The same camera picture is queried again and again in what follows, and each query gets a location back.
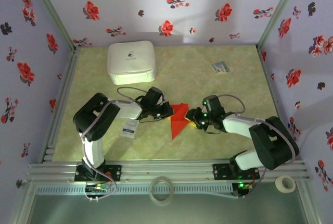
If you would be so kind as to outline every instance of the white storage box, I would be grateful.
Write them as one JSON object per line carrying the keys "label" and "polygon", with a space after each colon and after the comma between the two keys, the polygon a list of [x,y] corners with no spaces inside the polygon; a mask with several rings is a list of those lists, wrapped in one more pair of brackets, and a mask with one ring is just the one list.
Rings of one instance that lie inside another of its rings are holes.
{"label": "white storage box", "polygon": [[153,44],[149,41],[111,44],[108,73],[115,85],[153,81],[156,77]]}

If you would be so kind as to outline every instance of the wall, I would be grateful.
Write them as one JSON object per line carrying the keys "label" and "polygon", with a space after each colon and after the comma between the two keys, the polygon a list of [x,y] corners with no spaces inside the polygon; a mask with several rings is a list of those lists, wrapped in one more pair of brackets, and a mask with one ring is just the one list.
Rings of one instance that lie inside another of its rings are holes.
{"label": "wall", "polygon": [[262,51],[280,112],[309,163],[323,223],[333,204],[332,0],[290,0]]}
{"label": "wall", "polygon": [[279,0],[51,0],[77,45],[257,44]]}
{"label": "wall", "polygon": [[70,49],[41,0],[0,5],[0,222],[9,223],[21,179],[38,162]]}

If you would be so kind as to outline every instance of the wire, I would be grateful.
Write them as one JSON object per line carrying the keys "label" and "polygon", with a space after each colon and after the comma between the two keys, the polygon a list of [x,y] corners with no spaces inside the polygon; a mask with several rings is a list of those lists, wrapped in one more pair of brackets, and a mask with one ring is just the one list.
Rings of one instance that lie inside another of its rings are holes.
{"label": "wire", "polygon": [[226,197],[226,198],[231,198],[231,199],[238,199],[238,196],[234,196],[234,195],[219,194],[219,193],[214,193],[214,192],[206,192],[205,194],[210,194],[210,195],[215,195],[215,196],[220,196],[220,197]]}
{"label": "wire", "polygon": [[105,106],[104,106],[103,109],[100,111],[100,113],[99,113],[99,115],[96,117],[96,119],[92,122],[92,124],[90,124],[90,126],[89,126],[89,127],[88,127],[88,128],[87,128],[87,129],[81,134],[81,135],[80,135],[80,137],[81,137],[81,141],[82,141],[83,158],[86,159],[88,165],[91,167],[92,170],[94,170],[96,173],[100,174],[101,176],[104,176],[105,178],[109,179],[109,180],[110,180],[110,183],[113,183],[113,184],[115,185],[114,189],[113,189],[110,193],[105,194],[105,195],[103,195],[103,196],[99,196],[99,197],[96,196],[95,199],[93,199],[92,197],[88,197],[88,196],[85,194],[85,196],[86,196],[89,200],[91,200],[91,201],[98,201],[98,200],[101,200],[101,199],[103,199],[103,198],[106,198],[106,197],[110,196],[111,194],[114,194],[114,193],[117,191],[117,189],[118,189],[118,186],[117,186],[116,182],[114,181],[114,179],[113,179],[111,176],[109,176],[109,175],[107,175],[107,174],[105,174],[105,173],[103,173],[103,172],[97,170],[97,169],[94,167],[94,165],[93,165],[93,164],[90,162],[90,160],[88,159],[87,153],[86,153],[86,151],[85,151],[85,142],[86,142],[86,140],[85,140],[85,135],[86,135],[86,134],[92,129],[92,127],[96,124],[96,122],[101,118],[101,116],[102,116],[102,114],[104,113],[104,111],[106,110],[106,108],[107,108],[111,103],[114,103],[114,102],[117,102],[117,100],[111,100],[111,101],[108,101],[108,103],[105,104]]}
{"label": "wire", "polygon": [[254,174],[252,174],[252,173],[248,173],[248,174],[252,176],[253,181],[250,183],[250,185],[252,185],[252,184],[255,183],[255,176],[254,176]]}
{"label": "wire", "polygon": [[221,133],[221,131],[219,130],[219,132],[218,133],[214,133],[214,132],[207,132],[206,130],[204,130],[204,132],[206,133],[206,134],[220,134]]}
{"label": "wire", "polygon": [[237,101],[239,101],[241,103],[241,105],[243,106],[243,110],[240,112],[235,112],[236,114],[243,114],[245,112],[245,104],[243,103],[243,101],[241,99],[239,99],[238,97],[234,96],[234,95],[229,95],[229,94],[223,94],[223,95],[218,95],[217,97],[222,97],[222,96],[229,96],[232,97],[234,99],[236,99]]}
{"label": "wire", "polygon": [[156,121],[141,121],[139,120],[140,123],[147,123],[147,122],[156,122]]}
{"label": "wire", "polygon": [[120,94],[121,96],[124,96],[124,97],[126,97],[126,98],[128,98],[128,99],[130,99],[131,101],[135,101],[135,102],[137,102],[137,100],[135,100],[135,99],[133,99],[133,98],[127,96],[127,95],[124,95],[124,94],[120,93],[120,92],[119,92],[120,89],[132,89],[132,90],[138,90],[138,91],[141,91],[141,92],[145,92],[145,93],[147,93],[147,91],[142,90],[142,89],[138,89],[138,88],[135,88],[135,87],[123,86],[123,87],[119,87],[119,88],[117,88],[117,93],[118,93],[118,94]]}
{"label": "wire", "polygon": [[[245,116],[239,116],[238,114],[236,114],[236,117],[239,119],[243,119],[243,120],[247,120],[247,121],[257,121],[260,122],[262,124],[267,125],[268,127],[270,127],[272,130],[274,130],[278,135],[280,135],[282,137],[282,139],[287,143],[288,147],[290,148],[291,151],[291,160],[285,164],[289,164],[289,163],[293,163],[296,159],[296,153],[295,150],[291,144],[291,142],[288,140],[288,138],[286,138],[286,136],[284,134],[281,133],[281,131],[279,131],[277,128],[275,128],[273,125],[269,124],[266,121],[260,120],[260,119],[254,119],[254,118],[250,118],[250,117],[245,117]],[[264,168],[263,173],[261,174],[258,182],[255,184],[255,186],[252,188],[252,190],[248,193],[248,195],[253,192],[253,190],[258,186],[258,184],[262,181],[262,179],[264,178],[265,174],[266,174],[267,168]]]}

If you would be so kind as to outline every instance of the white tape roll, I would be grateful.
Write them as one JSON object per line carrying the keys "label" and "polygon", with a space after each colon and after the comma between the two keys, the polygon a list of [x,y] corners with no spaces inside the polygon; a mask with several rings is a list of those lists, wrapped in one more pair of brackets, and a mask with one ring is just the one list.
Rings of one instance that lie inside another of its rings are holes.
{"label": "white tape roll", "polygon": [[[154,195],[152,194],[152,192],[154,191],[154,187],[156,186],[157,183],[159,182],[164,182],[166,183],[169,188],[170,188],[170,194],[167,196],[167,198],[165,198],[164,200],[159,200],[159,199],[156,199],[154,197]],[[156,205],[159,205],[159,206],[166,206],[167,204],[170,203],[170,201],[172,200],[173,198],[173,194],[174,194],[174,188],[173,188],[173,184],[171,182],[170,179],[168,179],[167,177],[164,177],[164,176],[161,176],[161,177],[157,177],[155,178],[151,184],[150,184],[150,187],[149,187],[149,197],[150,199],[156,204]]]}
{"label": "white tape roll", "polygon": [[282,193],[291,193],[296,188],[296,183],[290,176],[280,176],[275,180],[275,186]]}

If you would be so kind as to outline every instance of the sticker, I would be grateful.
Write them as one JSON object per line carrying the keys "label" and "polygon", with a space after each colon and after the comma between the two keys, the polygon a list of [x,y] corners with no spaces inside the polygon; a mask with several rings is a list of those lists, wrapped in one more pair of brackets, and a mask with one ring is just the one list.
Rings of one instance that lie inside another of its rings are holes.
{"label": "sticker", "polygon": [[139,125],[138,120],[127,119],[120,133],[120,136],[134,139],[138,125]]}
{"label": "sticker", "polygon": [[211,64],[211,67],[215,74],[230,73],[230,65],[227,61],[219,61],[216,64]]}

